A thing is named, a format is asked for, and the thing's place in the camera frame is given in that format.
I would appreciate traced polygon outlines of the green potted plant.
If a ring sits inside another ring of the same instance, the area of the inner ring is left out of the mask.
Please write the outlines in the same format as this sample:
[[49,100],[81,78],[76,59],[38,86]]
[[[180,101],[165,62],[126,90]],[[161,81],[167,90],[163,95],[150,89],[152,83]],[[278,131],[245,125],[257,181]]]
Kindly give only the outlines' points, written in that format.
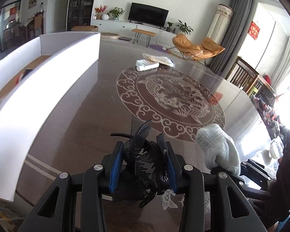
[[108,15],[113,18],[113,20],[118,20],[121,15],[123,15],[125,10],[120,7],[114,7],[108,12]]
[[188,26],[186,22],[183,23],[181,20],[178,20],[176,27],[180,30],[181,33],[186,35],[190,35],[194,31],[191,26]]

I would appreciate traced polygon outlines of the orange rocking lounge chair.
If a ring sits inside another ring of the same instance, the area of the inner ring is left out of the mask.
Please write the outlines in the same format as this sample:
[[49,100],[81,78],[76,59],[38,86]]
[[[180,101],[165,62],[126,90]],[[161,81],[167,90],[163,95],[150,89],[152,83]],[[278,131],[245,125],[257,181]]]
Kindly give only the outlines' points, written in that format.
[[187,57],[196,61],[213,58],[225,51],[224,47],[209,37],[205,37],[201,44],[193,44],[186,35],[178,34],[173,37],[172,43],[183,58]]

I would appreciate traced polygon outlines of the green potted plant right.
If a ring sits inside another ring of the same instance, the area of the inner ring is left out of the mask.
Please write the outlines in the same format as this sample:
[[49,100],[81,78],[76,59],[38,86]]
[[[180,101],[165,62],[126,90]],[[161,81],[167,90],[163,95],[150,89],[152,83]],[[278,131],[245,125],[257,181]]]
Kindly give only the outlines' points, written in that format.
[[188,26],[186,22],[183,23],[181,20],[178,20],[176,27],[180,30],[181,33],[186,35],[190,35],[194,31],[191,26]]

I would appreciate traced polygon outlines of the black flat television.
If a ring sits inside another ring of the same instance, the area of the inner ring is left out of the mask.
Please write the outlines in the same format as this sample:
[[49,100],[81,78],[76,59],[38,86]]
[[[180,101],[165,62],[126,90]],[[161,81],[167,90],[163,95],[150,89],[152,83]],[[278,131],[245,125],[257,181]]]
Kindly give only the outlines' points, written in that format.
[[150,24],[158,27],[163,27],[169,11],[158,7],[132,3],[128,15],[129,21]]

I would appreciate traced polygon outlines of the red flower vase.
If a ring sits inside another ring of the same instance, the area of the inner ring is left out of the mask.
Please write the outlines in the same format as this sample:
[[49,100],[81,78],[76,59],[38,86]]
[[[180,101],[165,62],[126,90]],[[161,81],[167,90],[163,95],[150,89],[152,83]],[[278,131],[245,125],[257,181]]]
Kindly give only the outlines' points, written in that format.
[[94,8],[96,19],[101,19],[102,18],[102,15],[106,11],[107,7],[108,7],[107,5],[100,5],[100,6],[96,6]]

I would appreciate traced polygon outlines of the grey curtain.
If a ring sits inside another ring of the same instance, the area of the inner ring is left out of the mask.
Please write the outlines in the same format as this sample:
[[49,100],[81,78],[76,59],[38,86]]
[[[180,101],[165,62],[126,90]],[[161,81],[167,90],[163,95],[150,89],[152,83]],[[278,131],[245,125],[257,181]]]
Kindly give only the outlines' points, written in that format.
[[210,69],[220,77],[226,77],[231,65],[236,59],[237,52],[243,42],[244,31],[251,17],[253,0],[230,0],[230,8],[233,9],[233,17],[221,45],[225,50],[217,55],[210,64]]

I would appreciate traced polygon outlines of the wooden dining chair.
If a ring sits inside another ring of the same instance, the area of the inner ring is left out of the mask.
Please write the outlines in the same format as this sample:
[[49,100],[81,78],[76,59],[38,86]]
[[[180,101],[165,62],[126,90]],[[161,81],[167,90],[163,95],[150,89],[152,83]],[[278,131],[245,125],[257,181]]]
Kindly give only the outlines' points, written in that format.
[[226,80],[247,95],[256,94],[261,89],[257,71],[241,57],[237,57],[233,63]]

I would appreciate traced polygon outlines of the bag of cotton swabs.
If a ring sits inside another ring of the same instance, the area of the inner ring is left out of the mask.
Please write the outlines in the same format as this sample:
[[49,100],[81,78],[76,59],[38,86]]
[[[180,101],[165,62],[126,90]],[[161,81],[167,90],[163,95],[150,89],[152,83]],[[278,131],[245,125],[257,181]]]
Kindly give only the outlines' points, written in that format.
[[148,60],[150,60],[152,62],[157,62],[159,64],[162,64],[162,65],[165,65],[165,66],[168,66],[168,67],[172,67],[172,68],[175,67],[174,62],[171,59],[169,59],[168,57],[150,55],[150,54],[147,54],[147,53],[142,53],[141,55],[142,55],[142,57],[144,57],[144,59],[148,59]]

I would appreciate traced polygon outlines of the brown cardboard box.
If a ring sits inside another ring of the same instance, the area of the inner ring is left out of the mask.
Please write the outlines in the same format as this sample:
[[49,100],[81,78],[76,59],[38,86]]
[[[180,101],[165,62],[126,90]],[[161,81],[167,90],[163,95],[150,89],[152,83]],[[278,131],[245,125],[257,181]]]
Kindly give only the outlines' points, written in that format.
[[74,26],[71,31],[74,32],[98,32],[97,26]]

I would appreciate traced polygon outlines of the white medicine box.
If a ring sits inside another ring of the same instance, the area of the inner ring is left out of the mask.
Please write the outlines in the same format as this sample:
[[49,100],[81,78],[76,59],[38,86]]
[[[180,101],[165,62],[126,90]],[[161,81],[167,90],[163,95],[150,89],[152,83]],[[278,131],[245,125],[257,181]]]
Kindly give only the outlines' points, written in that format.
[[150,61],[148,59],[140,59],[136,61],[136,70],[138,72],[147,71],[159,67],[159,62]]

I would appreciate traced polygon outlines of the white knit beanie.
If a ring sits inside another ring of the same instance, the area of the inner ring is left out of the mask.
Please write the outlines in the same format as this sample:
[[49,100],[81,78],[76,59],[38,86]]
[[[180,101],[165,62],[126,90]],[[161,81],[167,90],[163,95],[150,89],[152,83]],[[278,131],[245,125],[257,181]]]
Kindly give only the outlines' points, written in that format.
[[196,143],[204,154],[205,166],[212,170],[217,166],[240,176],[241,161],[233,139],[218,124],[202,127],[197,131]]

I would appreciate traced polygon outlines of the dark glass display cabinet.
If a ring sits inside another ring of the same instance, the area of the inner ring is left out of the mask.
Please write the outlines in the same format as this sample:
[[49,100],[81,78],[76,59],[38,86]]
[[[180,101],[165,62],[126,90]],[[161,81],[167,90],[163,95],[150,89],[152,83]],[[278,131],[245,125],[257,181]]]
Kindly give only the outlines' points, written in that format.
[[94,0],[69,0],[67,11],[67,31],[75,26],[89,26]]

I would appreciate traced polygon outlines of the red paper window decoration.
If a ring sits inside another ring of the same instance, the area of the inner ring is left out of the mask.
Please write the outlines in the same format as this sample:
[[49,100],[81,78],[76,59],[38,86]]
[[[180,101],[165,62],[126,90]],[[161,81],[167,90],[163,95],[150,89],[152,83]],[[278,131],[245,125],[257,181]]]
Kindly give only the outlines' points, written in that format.
[[248,30],[248,35],[252,37],[253,40],[257,40],[259,32],[260,28],[256,25],[255,22],[252,21]]

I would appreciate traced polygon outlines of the round cat scratcher bed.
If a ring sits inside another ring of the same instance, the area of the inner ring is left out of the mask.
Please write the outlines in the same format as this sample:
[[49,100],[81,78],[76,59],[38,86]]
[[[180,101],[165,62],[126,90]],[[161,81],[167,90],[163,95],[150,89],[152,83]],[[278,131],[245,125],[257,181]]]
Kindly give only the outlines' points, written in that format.
[[120,35],[111,33],[111,32],[101,32],[101,39],[104,40],[117,40],[119,39]]

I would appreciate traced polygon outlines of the purple round floor mat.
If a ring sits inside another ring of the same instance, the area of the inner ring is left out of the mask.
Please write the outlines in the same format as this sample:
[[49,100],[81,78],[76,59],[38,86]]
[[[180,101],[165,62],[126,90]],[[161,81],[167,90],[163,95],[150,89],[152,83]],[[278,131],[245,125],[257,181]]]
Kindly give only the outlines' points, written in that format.
[[167,53],[166,47],[163,47],[161,45],[158,44],[151,44],[149,46],[151,49],[162,52],[162,53]]

